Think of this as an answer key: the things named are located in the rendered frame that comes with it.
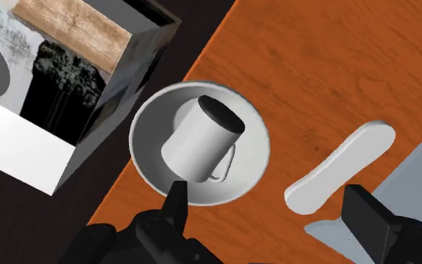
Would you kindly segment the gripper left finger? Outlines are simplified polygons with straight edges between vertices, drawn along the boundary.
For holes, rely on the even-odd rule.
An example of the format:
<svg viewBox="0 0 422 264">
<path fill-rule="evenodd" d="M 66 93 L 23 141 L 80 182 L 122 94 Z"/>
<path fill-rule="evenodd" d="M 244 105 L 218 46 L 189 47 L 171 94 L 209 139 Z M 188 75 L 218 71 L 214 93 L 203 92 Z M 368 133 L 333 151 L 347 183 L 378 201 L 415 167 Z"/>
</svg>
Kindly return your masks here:
<svg viewBox="0 0 422 264">
<path fill-rule="evenodd" d="M 109 223 L 84 226 L 58 264 L 223 264 L 183 236 L 187 213 L 187 182 L 174 181 L 162 208 L 141 211 L 122 231 Z"/>
</svg>

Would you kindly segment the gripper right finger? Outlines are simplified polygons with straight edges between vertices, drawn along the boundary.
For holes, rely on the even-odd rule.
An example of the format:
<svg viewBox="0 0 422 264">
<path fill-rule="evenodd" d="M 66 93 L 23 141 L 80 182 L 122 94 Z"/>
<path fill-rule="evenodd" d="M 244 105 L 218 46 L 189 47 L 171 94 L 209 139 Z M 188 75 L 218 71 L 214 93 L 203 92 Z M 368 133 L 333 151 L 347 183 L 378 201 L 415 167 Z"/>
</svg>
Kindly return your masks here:
<svg viewBox="0 0 422 264">
<path fill-rule="evenodd" d="M 422 222 L 395 215 L 361 185 L 345 186 L 341 218 L 375 264 L 422 264 Z"/>
</svg>

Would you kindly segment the white flat oblong object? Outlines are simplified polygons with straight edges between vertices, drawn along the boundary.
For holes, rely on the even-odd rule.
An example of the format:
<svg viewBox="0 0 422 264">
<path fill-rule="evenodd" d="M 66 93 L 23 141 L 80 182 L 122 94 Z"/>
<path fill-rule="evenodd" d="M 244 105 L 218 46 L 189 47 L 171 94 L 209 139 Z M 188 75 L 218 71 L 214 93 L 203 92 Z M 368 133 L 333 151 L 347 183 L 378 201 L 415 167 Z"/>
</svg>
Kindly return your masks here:
<svg viewBox="0 0 422 264">
<path fill-rule="evenodd" d="M 394 143 L 396 131 L 384 121 L 369 121 L 352 132 L 326 159 L 287 187 L 287 207 L 311 215 L 348 180 L 382 156 Z"/>
</svg>

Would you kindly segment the white mug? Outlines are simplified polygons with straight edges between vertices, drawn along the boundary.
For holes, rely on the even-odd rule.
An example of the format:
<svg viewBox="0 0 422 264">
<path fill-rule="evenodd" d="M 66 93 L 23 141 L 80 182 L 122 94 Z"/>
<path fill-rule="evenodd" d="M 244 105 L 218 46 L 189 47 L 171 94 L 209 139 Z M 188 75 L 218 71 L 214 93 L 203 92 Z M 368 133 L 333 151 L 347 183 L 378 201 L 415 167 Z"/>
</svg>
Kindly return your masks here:
<svg viewBox="0 0 422 264">
<path fill-rule="evenodd" d="M 235 156 L 235 143 L 244 131 L 244 122 L 230 108 L 203 95 L 193 102 L 163 144 L 161 156 L 168 168 L 184 180 L 223 182 Z M 230 161 L 215 176 L 213 171 L 226 155 L 230 155 Z"/>
</svg>

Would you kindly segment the white saucer plate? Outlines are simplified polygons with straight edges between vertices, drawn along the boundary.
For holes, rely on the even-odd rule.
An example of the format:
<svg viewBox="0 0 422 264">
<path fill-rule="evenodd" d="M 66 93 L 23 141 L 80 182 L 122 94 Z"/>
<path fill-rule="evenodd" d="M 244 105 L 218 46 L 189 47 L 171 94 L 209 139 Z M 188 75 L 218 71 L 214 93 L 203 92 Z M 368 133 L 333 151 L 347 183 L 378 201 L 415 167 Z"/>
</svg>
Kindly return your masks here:
<svg viewBox="0 0 422 264">
<path fill-rule="evenodd" d="M 245 124 L 235 143 L 235 156 L 225 181 L 203 183 L 177 176 L 164 162 L 161 147 L 170 138 L 193 102 L 210 96 L 225 104 Z M 231 88 L 207 81 L 169 85 L 152 95 L 136 113 L 129 134 L 132 161 L 144 180 L 159 194 L 167 195 L 175 181 L 187 182 L 187 201 L 192 206 L 215 206 L 233 201 L 250 191 L 264 175 L 270 157 L 270 138 L 259 112 Z M 213 171 L 219 176 L 230 161 L 227 154 Z"/>
</svg>

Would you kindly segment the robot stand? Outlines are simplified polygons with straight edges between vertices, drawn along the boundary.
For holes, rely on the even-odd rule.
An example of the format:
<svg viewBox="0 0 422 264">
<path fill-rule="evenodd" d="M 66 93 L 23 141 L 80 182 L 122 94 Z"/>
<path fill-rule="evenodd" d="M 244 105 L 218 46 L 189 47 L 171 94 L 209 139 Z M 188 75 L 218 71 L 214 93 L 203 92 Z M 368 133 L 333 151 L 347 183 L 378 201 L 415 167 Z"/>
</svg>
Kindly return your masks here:
<svg viewBox="0 0 422 264">
<path fill-rule="evenodd" d="M 53 194 L 130 112 L 180 22 L 155 0 L 0 0 L 0 171 Z"/>
</svg>

